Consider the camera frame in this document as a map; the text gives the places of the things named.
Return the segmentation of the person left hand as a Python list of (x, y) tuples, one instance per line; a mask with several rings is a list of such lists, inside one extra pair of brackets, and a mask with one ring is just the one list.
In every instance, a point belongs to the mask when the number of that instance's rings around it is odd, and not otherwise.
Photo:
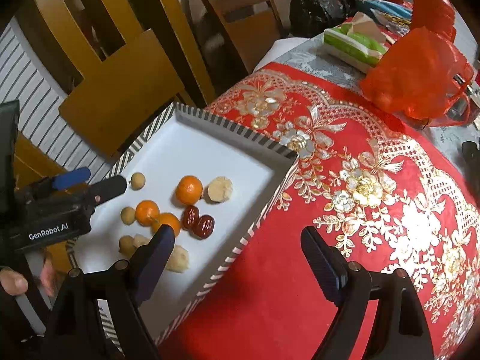
[[(9, 267), (1, 268), (0, 277), (1, 287), (8, 295), (18, 296), (26, 293), (29, 289), (28, 281), (19, 272), (13, 271)], [(46, 294), (53, 297), (55, 295), (55, 269), (49, 253), (44, 257), (40, 281)]]

